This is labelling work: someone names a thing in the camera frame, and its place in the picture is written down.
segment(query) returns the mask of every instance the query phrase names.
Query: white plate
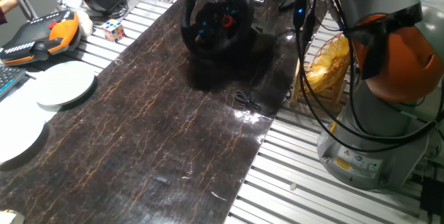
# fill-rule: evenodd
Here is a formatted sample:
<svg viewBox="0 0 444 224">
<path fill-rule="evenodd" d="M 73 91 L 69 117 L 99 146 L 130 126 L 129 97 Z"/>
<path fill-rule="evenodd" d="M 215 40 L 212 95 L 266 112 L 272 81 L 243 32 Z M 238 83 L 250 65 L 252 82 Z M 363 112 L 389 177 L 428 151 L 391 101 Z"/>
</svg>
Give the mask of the white plate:
<svg viewBox="0 0 444 224">
<path fill-rule="evenodd" d="M 41 105 L 66 105 L 83 96 L 94 82 L 94 71 L 79 61 L 57 64 L 36 80 L 36 101 Z"/>
<path fill-rule="evenodd" d="M 44 120 L 33 115 L 0 117 L 0 164 L 27 150 L 42 133 Z"/>
</svg>

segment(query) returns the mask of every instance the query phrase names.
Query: warning label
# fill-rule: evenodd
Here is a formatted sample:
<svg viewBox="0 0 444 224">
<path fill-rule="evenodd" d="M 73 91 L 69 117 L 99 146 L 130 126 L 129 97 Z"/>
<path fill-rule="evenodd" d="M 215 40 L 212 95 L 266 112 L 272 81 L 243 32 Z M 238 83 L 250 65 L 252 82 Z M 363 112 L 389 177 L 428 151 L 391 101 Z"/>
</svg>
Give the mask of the warning label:
<svg viewBox="0 0 444 224">
<path fill-rule="evenodd" d="M 366 157 L 342 146 L 334 163 L 354 175 L 374 179 L 382 160 Z"/>
</svg>

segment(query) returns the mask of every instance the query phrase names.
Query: black cable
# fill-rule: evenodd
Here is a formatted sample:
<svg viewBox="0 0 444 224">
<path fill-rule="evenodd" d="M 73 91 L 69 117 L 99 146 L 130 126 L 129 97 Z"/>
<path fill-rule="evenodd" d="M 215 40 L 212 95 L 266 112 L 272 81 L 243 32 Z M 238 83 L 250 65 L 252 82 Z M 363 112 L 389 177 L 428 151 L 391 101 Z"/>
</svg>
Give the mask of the black cable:
<svg viewBox="0 0 444 224">
<path fill-rule="evenodd" d="M 444 105 L 444 78 L 441 79 L 441 100 L 439 101 L 439 108 L 438 108 L 438 114 L 436 117 L 438 117 L 439 112 L 443 110 Z"/>
<path fill-rule="evenodd" d="M 359 118 L 356 114 L 356 110 L 355 110 L 355 102 L 353 100 L 353 85 L 355 84 L 355 57 L 353 56 L 354 50 L 353 50 L 353 44 L 352 44 L 352 40 L 345 34 L 347 31 L 347 21 L 345 19 L 345 15 L 343 13 L 341 4 L 339 3 L 339 0 L 334 0 L 339 14 L 342 18 L 343 21 L 343 28 L 344 28 L 344 35 L 345 37 L 348 39 L 348 48 L 349 48 L 349 52 L 350 52 L 350 86 L 349 86 L 349 100 L 350 100 L 350 108 L 352 111 L 352 116 L 353 116 L 353 120 L 356 123 L 358 129 L 360 131 L 362 131 L 365 134 L 369 134 L 364 127 L 362 126 L 361 122 L 359 121 Z"/>
<path fill-rule="evenodd" d="M 284 35 L 285 33 L 290 33 L 290 32 L 295 33 L 295 30 L 291 29 L 291 28 L 290 29 L 286 29 L 285 31 L 279 33 L 277 36 L 279 37 L 281 35 Z M 259 63 L 259 65 L 257 66 L 257 70 L 256 70 L 255 75 L 250 79 L 250 82 L 248 83 L 248 95 L 245 95 L 243 92 L 240 92 L 240 91 L 235 91 L 234 94 L 233 94 L 233 98 L 236 101 L 240 102 L 242 106 L 247 107 L 247 108 L 249 108 L 250 110 L 252 110 L 254 112 L 258 112 L 258 113 L 261 113 L 261 114 L 263 114 L 265 116 L 269 116 L 269 115 L 277 113 L 278 110 L 284 104 L 286 104 L 290 100 L 290 98 L 291 98 L 291 86 L 287 83 L 287 88 L 288 88 L 288 92 L 290 93 L 290 96 L 286 97 L 285 100 L 281 103 L 281 105 L 273 112 L 264 111 L 264 109 L 260 105 L 258 105 L 254 101 L 252 101 L 251 100 L 251 90 L 253 88 L 253 81 L 256 79 L 256 77 L 257 77 L 257 75 L 258 75 L 258 73 L 259 73 L 259 71 L 261 69 L 261 66 L 265 62 L 265 60 L 266 60 L 266 58 L 264 58 Z M 287 82 L 287 80 L 285 79 L 285 74 L 282 74 L 282 77 L 284 78 L 285 82 Z"/>
<path fill-rule="evenodd" d="M 296 30 L 296 41 L 298 41 L 299 43 L 299 31 Z M 300 58 L 301 64 L 303 64 L 303 57 Z M 405 136 L 401 136 L 401 137 L 378 137 L 378 136 L 370 136 L 370 135 L 363 135 L 361 133 L 358 133 L 352 129 L 350 129 L 349 127 L 345 126 L 343 123 L 341 123 L 329 110 L 327 110 L 327 108 L 321 103 L 321 101 L 319 100 L 319 98 L 317 97 L 317 95 L 315 95 L 313 89 L 311 88 L 311 85 L 308 82 L 307 79 L 307 75 L 305 74 L 305 71 L 301 72 L 302 75 L 304 76 L 304 79 L 306 80 L 306 85 L 307 88 L 309 89 L 311 95 L 313 96 L 313 98 L 315 99 L 315 101 L 319 104 L 319 106 L 321 107 L 321 109 L 335 122 L 337 123 L 339 126 L 341 126 L 343 129 L 347 130 L 348 132 L 350 132 L 351 134 L 360 137 L 362 139 L 367 139 L 370 141 L 376 141 L 376 142 L 380 142 L 380 143 L 384 143 L 384 144 L 407 144 L 410 141 L 413 141 L 416 138 L 419 138 L 421 136 L 423 136 L 426 132 L 429 132 L 432 128 L 434 128 L 436 126 L 436 124 L 442 120 L 442 118 L 444 118 L 444 113 L 441 114 L 440 119 L 437 119 L 436 121 L 431 121 L 429 123 L 427 123 L 425 126 L 423 126 L 422 128 L 418 129 L 417 131 L 409 134 L 409 135 L 405 135 Z"/>
<path fill-rule="evenodd" d="M 338 6 L 338 10 L 341 13 L 341 17 L 343 20 L 343 24 L 344 26 L 346 26 L 345 23 L 345 15 L 343 14 L 342 8 L 340 7 L 340 3 L 339 0 L 335 0 L 335 3 Z M 298 56 L 299 56 L 299 60 L 300 63 L 303 64 L 304 63 L 304 55 L 302 52 L 302 48 L 300 47 L 300 36 L 299 36 L 299 28 L 296 29 L 296 43 L 298 45 Z M 351 41 L 349 40 L 349 45 L 350 45 L 350 53 L 352 53 L 352 45 L 351 45 Z M 430 121 L 428 123 L 426 123 L 423 127 L 421 127 L 420 129 L 418 129 L 417 131 L 405 135 L 405 136 L 401 136 L 401 137 L 376 137 L 376 136 L 370 136 L 370 135 L 363 135 L 361 133 L 355 132 L 354 130 L 349 129 L 347 126 L 345 126 L 343 123 L 341 123 L 340 121 L 338 121 L 336 119 L 335 116 L 333 116 L 331 114 L 330 111 L 328 111 L 325 106 L 319 101 L 318 97 L 315 95 L 313 89 L 311 88 L 308 79 L 307 79 L 307 75 L 305 73 L 305 70 L 303 68 L 303 66 L 300 67 L 300 73 L 301 73 L 301 77 L 300 77 L 300 82 L 301 82 L 301 87 L 302 87 L 302 94 L 304 95 L 305 100 L 307 101 L 307 104 L 311 110 L 311 113 L 314 115 L 315 119 L 317 120 L 317 122 L 321 125 L 321 127 L 324 129 L 324 131 L 326 131 L 328 133 L 329 136 L 331 136 L 335 141 L 339 142 L 341 145 L 350 148 L 352 150 L 355 151 L 359 151 L 359 152 L 366 152 L 366 153 L 374 153 L 374 152 L 382 152 L 382 151 L 386 151 L 386 150 L 391 150 L 394 148 L 399 148 L 403 145 L 406 145 L 412 141 L 415 141 L 417 138 L 423 136 L 426 132 L 429 132 L 432 128 L 434 128 L 438 122 L 440 122 L 441 120 L 444 119 L 444 111 L 440 112 L 438 114 L 438 116 L 436 117 L 435 121 Z M 307 95 L 305 93 L 305 89 L 304 89 L 304 80 L 306 82 L 306 85 L 310 91 L 310 93 L 313 95 L 315 101 L 319 104 L 319 106 L 322 108 L 322 110 L 324 110 L 324 112 L 338 125 L 340 125 L 344 130 L 350 132 L 351 134 L 360 137 L 362 139 L 367 139 L 367 140 L 371 140 L 371 141 L 376 141 L 376 142 L 380 142 L 383 144 L 395 144 L 393 146 L 387 147 L 387 148 L 381 148 L 381 149 L 377 149 L 377 150 L 362 150 L 362 149 L 358 149 L 358 148 L 354 148 L 351 147 L 345 143 L 343 143 L 341 140 L 339 140 L 337 137 L 335 137 L 329 130 L 327 127 L 325 127 L 322 123 L 322 121 L 318 118 L 317 114 L 315 113 L 313 107 L 311 106 L 310 102 L 308 101 Z"/>
<path fill-rule="evenodd" d="M 308 3 L 308 5 L 309 5 L 309 7 L 311 7 L 311 3 L 310 3 L 310 0 L 307 0 L 307 3 Z M 331 28 L 328 28 L 328 27 L 326 27 L 326 26 L 324 26 L 323 24 L 322 24 L 322 22 L 318 19 L 318 18 L 316 18 L 316 21 L 318 22 L 318 24 L 320 25 L 320 26 L 322 26 L 325 30 L 327 30 L 327 31 L 333 31 L 333 32 L 335 32 L 335 31 L 340 31 L 341 29 L 331 29 Z"/>
<path fill-rule="evenodd" d="M 403 106 L 407 106 L 407 107 L 418 107 L 419 105 L 422 105 L 422 103 L 424 103 L 424 101 L 425 101 L 425 97 L 423 97 L 419 103 L 416 103 L 414 105 L 409 105 L 408 103 L 400 103 L 400 104 L 402 104 Z"/>
<path fill-rule="evenodd" d="M 304 57 L 303 57 L 303 54 L 301 53 L 301 48 L 300 48 L 300 45 L 299 45 L 299 31 L 296 31 L 296 44 L 298 45 L 297 50 L 298 50 L 299 62 L 301 64 L 303 64 L 304 63 Z M 383 152 L 383 151 L 388 151 L 388 150 L 392 150 L 392 149 L 395 149 L 395 148 L 399 148 L 399 147 L 405 145 L 405 144 L 396 144 L 394 146 L 389 146 L 387 148 L 379 148 L 379 149 L 375 149 L 375 150 L 366 150 L 366 149 L 355 148 L 355 147 L 350 146 L 350 145 L 342 142 L 341 140 L 339 140 L 335 135 L 333 135 L 333 133 L 330 132 L 330 130 L 327 127 L 325 127 L 324 123 L 321 121 L 321 119 L 318 117 L 317 113 L 314 111 L 314 108 L 311 106 L 311 103 L 310 103 L 310 101 L 309 101 L 309 99 L 307 97 L 307 94 L 305 93 L 304 80 L 305 80 L 305 83 L 307 84 L 307 87 L 309 88 L 311 93 L 312 93 L 312 89 L 309 86 L 307 75 L 305 74 L 305 70 L 304 70 L 304 67 L 302 65 L 300 66 L 300 71 L 299 72 L 301 74 L 301 76 L 300 76 L 301 91 L 302 91 L 302 95 L 304 96 L 305 101 L 307 102 L 308 108 L 310 109 L 310 111 L 313 114 L 315 120 L 319 123 L 321 128 L 324 129 L 324 131 L 331 138 L 333 138 L 335 141 L 337 141 L 340 145 L 342 145 L 342 146 L 344 146 L 346 148 L 349 148 L 350 150 L 354 150 L 354 151 L 358 151 L 358 152 L 363 152 L 363 153 Z"/>
</svg>

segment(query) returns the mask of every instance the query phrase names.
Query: steering wheel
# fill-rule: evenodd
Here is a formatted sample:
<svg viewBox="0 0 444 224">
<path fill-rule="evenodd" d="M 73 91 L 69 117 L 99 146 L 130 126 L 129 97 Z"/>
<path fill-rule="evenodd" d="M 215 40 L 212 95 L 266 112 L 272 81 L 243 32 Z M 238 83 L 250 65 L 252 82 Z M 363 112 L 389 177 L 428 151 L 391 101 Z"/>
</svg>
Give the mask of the steering wheel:
<svg viewBox="0 0 444 224">
<path fill-rule="evenodd" d="M 180 31 L 187 48 L 198 57 L 229 55 L 247 37 L 254 16 L 253 0 L 208 2 L 191 25 L 196 0 L 185 0 Z"/>
</svg>

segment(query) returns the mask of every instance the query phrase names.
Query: aluminum profile table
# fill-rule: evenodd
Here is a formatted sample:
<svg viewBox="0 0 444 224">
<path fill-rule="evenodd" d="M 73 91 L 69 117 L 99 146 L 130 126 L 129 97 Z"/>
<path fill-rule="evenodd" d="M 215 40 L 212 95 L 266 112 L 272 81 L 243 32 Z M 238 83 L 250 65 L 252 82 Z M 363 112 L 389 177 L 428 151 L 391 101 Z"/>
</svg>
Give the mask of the aluminum profile table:
<svg viewBox="0 0 444 224">
<path fill-rule="evenodd" d="M 42 109 L 31 100 L 35 79 L 42 71 L 56 63 L 80 60 L 98 75 L 111 62 L 119 62 L 119 54 L 170 6 L 156 0 L 142 0 L 122 21 L 127 37 L 119 43 L 106 40 L 96 26 L 91 36 L 82 38 L 75 51 L 31 64 L 26 75 L 28 81 L 0 102 L 0 110 L 3 114 L 16 114 L 27 105 L 23 114 L 36 114 L 49 121 L 59 109 Z M 323 24 L 336 27 L 329 15 Z M 321 28 L 306 61 L 311 61 L 334 34 Z M 440 223 L 439 216 L 427 220 L 427 212 L 420 210 L 420 184 L 407 182 L 397 192 L 372 192 L 336 180 L 318 161 L 316 142 L 320 131 L 304 103 L 296 108 L 284 105 L 265 136 L 225 223 Z M 443 170 L 438 172 L 438 179 L 444 181 Z M 293 183 L 296 189 L 290 190 Z"/>
</svg>

